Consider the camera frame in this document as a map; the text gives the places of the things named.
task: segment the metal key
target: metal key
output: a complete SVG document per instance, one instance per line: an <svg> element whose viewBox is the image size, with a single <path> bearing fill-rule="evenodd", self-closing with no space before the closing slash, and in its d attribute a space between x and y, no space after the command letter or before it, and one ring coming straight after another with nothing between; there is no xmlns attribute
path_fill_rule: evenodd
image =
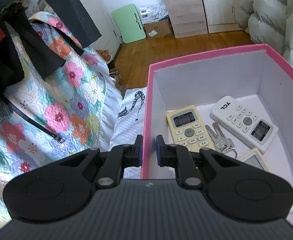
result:
<svg viewBox="0 0 293 240"><path fill-rule="evenodd" d="M211 137L216 150L222 154L226 154L230 151L234 151L236 156L235 158L237 158L238 154L235 151L235 146L232 140L230 138L225 137L220 126L216 122L214 122L212 126L216 133L213 132L212 129L208 125L205 125L205 128L207 129L208 134Z"/></svg>

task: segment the wooden floor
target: wooden floor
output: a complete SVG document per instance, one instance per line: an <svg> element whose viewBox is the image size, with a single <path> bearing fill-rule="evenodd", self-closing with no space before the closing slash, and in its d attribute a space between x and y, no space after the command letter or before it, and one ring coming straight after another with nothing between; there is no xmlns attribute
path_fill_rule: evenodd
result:
<svg viewBox="0 0 293 240"><path fill-rule="evenodd" d="M149 65L170 58L213 49L253 44L243 31L197 35L176 39L174 37L143 39L123 44L115 60L122 77L121 84L128 89L147 85Z"/></svg>

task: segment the air conditioner remote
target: air conditioner remote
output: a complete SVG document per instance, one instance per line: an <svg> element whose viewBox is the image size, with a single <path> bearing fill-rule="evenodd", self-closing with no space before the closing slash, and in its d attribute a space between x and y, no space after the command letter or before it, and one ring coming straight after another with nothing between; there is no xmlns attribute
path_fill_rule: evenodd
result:
<svg viewBox="0 0 293 240"><path fill-rule="evenodd" d="M257 147L261 153L266 151L279 130L260 112L230 96L223 97L212 107L210 117L248 146Z"/></svg>
<svg viewBox="0 0 293 240"><path fill-rule="evenodd" d="M199 152L202 147L215 150L208 131L195 106L188 106L167 114L173 142Z"/></svg>

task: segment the puffer jacket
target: puffer jacket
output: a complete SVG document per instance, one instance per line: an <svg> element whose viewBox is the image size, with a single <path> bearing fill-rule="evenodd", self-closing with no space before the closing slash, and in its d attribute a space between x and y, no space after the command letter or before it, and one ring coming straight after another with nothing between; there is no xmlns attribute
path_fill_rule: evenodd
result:
<svg viewBox="0 0 293 240"><path fill-rule="evenodd" d="M293 65L293 0L244 0L238 15L255 42L269 44Z"/></svg>

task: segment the floral bedspread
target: floral bedspread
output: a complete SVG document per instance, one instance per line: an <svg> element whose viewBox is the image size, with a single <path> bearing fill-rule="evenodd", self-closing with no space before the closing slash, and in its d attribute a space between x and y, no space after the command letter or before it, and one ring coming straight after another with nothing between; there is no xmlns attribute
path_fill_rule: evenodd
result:
<svg viewBox="0 0 293 240"><path fill-rule="evenodd" d="M8 99L27 116L65 139L53 140L16 113L0 123L0 228L10 221L2 192L14 177L37 167L98 145L105 79L95 65L105 61L91 48L79 56L56 28L81 47L61 22L47 12L34 14L30 21L38 35L66 63L45 80L26 54L17 34L13 41L23 65L25 78L9 88Z"/></svg>

